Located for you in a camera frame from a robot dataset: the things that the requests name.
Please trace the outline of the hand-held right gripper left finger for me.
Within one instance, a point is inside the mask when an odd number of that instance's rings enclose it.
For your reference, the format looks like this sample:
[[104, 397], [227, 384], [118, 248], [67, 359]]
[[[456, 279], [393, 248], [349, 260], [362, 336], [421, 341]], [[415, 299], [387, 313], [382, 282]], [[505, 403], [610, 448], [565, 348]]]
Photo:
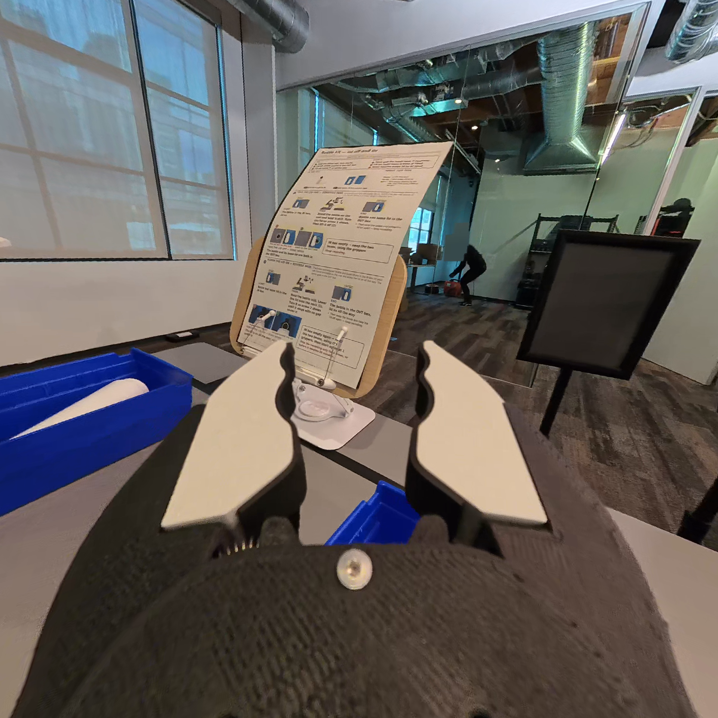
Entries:
[[292, 423], [294, 349], [278, 340], [202, 409], [161, 529], [218, 525], [239, 547], [300, 544], [307, 476]]

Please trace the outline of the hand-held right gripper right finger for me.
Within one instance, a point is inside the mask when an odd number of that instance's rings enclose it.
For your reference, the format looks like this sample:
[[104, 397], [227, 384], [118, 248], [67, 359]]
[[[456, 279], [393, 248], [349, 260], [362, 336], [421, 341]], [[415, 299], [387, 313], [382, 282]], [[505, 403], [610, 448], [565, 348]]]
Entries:
[[525, 452], [490, 384], [427, 340], [417, 387], [405, 481], [411, 507], [441, 518], [452, 543], [498, 544], [496, 526], [548, 529]]

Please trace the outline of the blue plastic bin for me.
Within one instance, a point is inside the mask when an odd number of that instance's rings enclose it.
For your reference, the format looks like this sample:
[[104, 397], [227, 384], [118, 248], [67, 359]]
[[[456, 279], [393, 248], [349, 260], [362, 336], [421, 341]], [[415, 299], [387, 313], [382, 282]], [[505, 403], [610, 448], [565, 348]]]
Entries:
[[326, 546], [407, 544], [418, 522], [403, 489], [380, 481], [326, 541]]
[[[149, 392], [12, 438], [115, 380]], [[1, 514], [163, 440], [191, 409], [190, 373], [138, 349], [1, 378]]]

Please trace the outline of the white plastic bottle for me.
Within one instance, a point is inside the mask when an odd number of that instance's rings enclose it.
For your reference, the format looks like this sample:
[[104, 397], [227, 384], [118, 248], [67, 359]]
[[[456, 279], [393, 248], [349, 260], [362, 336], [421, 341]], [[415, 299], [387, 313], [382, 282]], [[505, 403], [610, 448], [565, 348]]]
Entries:
[[71, 419], [82, 417], [103, 408], [119, 404], [145, 393], [148, 393], [147, 385], [136, 378], [123, 378], [110, 382], [101, 389], [92, 392], [90, 395], [80, 399], [66, 408], [50, 415], [48, 418], [30, 426], [12, 438], [18, 438], [25, 435], [38, 432], [42, 429], [49, 428], [69, 421]]

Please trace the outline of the black shelf rack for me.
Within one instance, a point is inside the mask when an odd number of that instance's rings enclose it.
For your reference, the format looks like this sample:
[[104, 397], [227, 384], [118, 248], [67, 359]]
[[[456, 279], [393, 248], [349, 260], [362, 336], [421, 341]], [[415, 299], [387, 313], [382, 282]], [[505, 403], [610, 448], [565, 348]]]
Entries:
[[620, 215], [592, 217], [589, 215], [562, 215], [552, 217], [539, 214], [533, 224], [531, 244], [525, 260], [523, 274], [517, 285], [514, 305], [518, 309], [531, 310], [536, 302], [543, 273], [552, 255], [560, 230], [590, 230], [593, 225], [603, 225], [603, 231], [617, 231]]

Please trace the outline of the printed instruction sheet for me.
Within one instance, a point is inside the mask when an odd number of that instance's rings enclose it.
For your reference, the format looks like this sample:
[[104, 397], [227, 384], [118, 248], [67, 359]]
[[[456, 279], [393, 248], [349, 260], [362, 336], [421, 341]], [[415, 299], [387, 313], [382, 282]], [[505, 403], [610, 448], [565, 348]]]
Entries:
[[318, 149], [264, 237], [243, 320], [246, 348], [285, 340], [296, 369], [328, 370], [330, 388], [357, 388], [400, 247], [451, 148]]

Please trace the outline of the silver ventilation duct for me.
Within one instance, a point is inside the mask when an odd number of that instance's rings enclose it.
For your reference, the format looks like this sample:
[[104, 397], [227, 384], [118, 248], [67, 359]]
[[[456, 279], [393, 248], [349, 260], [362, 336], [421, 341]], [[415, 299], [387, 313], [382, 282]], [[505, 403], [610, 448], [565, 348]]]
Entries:
[[306, 45], [310, 16], [298, 1], [236, 1], [235, 5], [270, 33], [276, 49], [297, 53]]
[[664, 57], [686, 64], [717, 53], [717, 1], [686, 1]]
[[555, 30], [538, 41], [543, 139], [528, 149], [525, 175], [592, 172], [597, 150], [582, 121], [592, 73], [597, 21]]

